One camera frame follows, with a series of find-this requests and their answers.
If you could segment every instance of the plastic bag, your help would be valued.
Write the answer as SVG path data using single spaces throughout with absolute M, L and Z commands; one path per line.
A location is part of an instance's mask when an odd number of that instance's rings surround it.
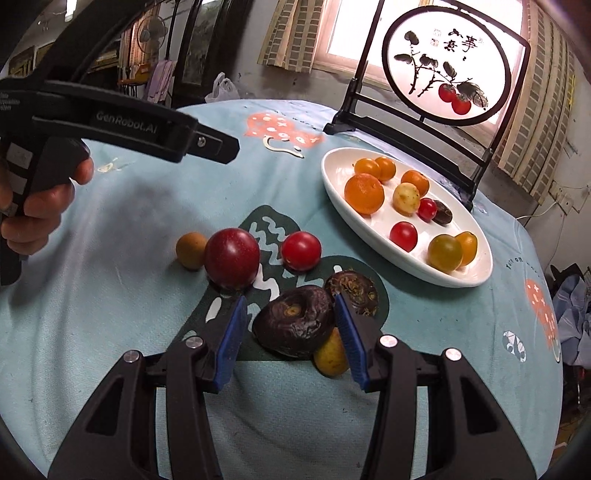
M 221 72 L 213 82 L 213 91 L 205 96 L 206 103 L 222 102 L 224 100 L 238 100 L 238 89 L 226 74 Z

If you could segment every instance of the metal screw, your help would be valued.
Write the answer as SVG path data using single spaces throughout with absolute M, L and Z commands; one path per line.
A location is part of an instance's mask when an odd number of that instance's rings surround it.
M 448 348 L 445 350 L 445 356 L 448 357 L 452 362 L 457 362 L 462 358 L 462 353 L 457 348 Z
M 123 360 L 127 363 L 132 364 L 139 360 L 139 352 L 137 350 L 130 350 L 125 352 L 123 355 Z
M 379 342 L 384 345 L 387 348 L 391 348 L 393 346 L 397 346 L 398 345 L 398 339 L 395 336 L 392 335 L 383 335 L 380 339 Z
M 203 345 L 203 339 L 201 337 L 189 337 L 185 340 L 185 345 L 189 348 L 199 348 Z

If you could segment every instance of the curtain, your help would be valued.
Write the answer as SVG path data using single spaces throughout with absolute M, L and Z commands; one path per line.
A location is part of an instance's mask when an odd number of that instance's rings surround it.
M 279 0 L 258 63 L 310 73 L 327 0 Z
M 552 19 L 523 0 L 530 60 L 523 90 L 493 161 L 539 204 L 544 202 L 566 141 L 573 100 L 574 56 Z

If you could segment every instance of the table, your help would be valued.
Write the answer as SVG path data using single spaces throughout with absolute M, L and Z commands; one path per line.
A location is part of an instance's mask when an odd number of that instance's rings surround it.
M 76 415 L 123 352 L 162 352 L 211 315 L 217 294 L 203 271 L 175 262 L 176 240 L 188 231 L 211 235 L 242 226 L 262 250 L 249 314 L 286 288 L 322 284 L 319 277 L 336 268 L 372 274 L 382 293 L 383 331 L 421 351 L 461 349 L 541 475 L 560 417 L 560 346 L 554 317 L 537 309 L 550 295 L 525 229 L 478 193 L 473 215 L 491 245 L 492 277 L 470 289 L 427 284 L 387 263 L 347 227 L 326 196 L 320 160 L 332 148 L 358 146 L 382 149 L 437 179 L 435 172 L 363 134 L 323 135 L 335 112 L 308 102 L 236 100 L 182 110 L 237 136 L 238 158 L 227 166 L 191 156 L 170 164 L 88 142 L 95 178 L 77 187 L 62 226 L 30 258 L 22 279 L 0 291 L 0 414 L 37 467 L 47 473 Z M 270 140 L 272 146 L 298 146 L 304 158 L 266 149 L 265 131 L 286 139 Z M 298 229 L 320 238 L 320 273 L 293 277 L 280 266 L 278 244 Z M 250 336 L 239 360 L 222 393 L 207 396 L 226 479 L 359 478 L 377 394 L 361 392 L 349 373 L 331 380 L 311 362 L 278 361 Z M 418 400 L 415 476 L 426 460 L 424 389 Z M 159 396 L 160 420 L 163 401 Z M 157 430 L 166 476 L 161 423 Z

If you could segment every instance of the red cherry tomato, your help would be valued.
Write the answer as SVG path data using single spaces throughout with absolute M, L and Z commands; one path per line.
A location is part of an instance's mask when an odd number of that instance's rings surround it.
M 320 241 L 311 233 L 296 232 L 288 236 L 281 245 L 283 263 L 292 270 L 312 270 L 322 255 Z
M 398 222 L 390 230 L 390 240 L 404 251 L 410 252 L 417 246 L 417 229 L 412 223 Z
M 421 220 L 429 223 L 437 215 L 437 203 L 435 200 L 428 198 L 421 199 L 421 204 L 418 206 L 417 215 Z

